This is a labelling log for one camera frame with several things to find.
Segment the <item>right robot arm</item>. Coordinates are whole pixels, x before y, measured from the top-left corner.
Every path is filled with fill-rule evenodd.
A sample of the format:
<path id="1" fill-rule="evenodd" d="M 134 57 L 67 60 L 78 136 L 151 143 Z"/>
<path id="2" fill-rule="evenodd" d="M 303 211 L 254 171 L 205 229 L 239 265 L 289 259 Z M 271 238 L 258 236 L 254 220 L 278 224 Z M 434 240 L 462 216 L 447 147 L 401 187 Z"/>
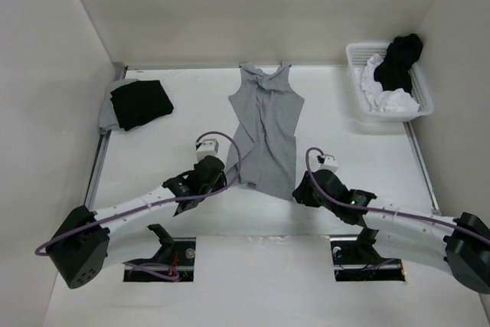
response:
<path id="1" fill-rule="evenodd" d="M 364 262 L 410 260 L 448 273 L 477 293 L 489 292 L 489 228 L 474 214 L 410 213 L 369 191 L 347 188 L 326 169 L 305 173 L 292 196 L 360 226 L 354 250 Z"/>

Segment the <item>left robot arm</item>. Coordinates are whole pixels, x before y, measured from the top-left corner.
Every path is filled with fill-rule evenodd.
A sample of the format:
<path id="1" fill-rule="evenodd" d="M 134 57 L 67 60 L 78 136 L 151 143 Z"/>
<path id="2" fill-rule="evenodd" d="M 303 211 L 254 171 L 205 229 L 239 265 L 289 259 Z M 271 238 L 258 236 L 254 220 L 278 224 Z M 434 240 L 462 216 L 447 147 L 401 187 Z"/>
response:
<path id="1" fill-rule="evenodd" d="M 71 289 L 78 289 L 115 263 L 164 264 L 173 239 L 165 221 L 196 208 L 227 187 L 223 162 L 208 155 L 192 170 L 164 181 L 126 203 L 91 211 L 74 208 L 45 247 L 47 256 Z"/>

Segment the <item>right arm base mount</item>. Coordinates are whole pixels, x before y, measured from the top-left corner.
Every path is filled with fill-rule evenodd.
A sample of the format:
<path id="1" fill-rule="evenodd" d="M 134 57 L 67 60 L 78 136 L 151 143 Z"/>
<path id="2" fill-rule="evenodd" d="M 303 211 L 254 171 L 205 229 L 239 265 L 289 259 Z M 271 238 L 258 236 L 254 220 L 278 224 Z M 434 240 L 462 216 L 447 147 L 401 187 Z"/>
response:
<path id="1" fill-rule="evenodd" d="M 405 282 L 401 260 L 383 258 L 374 249 L 377 231 L 363 229 L 358 235 L 330 237 L 337 282 Z"/>

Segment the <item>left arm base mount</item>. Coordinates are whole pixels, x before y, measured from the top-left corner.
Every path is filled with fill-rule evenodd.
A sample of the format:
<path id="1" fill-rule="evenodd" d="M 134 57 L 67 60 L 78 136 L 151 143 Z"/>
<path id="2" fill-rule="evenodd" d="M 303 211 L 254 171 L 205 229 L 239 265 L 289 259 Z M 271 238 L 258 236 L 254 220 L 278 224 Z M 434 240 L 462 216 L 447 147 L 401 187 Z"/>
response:
<path id="1" fill-rule="evenodd" d="M 197 239 L 172 237 L 160 224 L 149 231 L 158 238 L 159 248 L 151 257 L 130 260 L 136 267 L 126 266 L 126 283 L 188 283 L 194 281 Z"/>

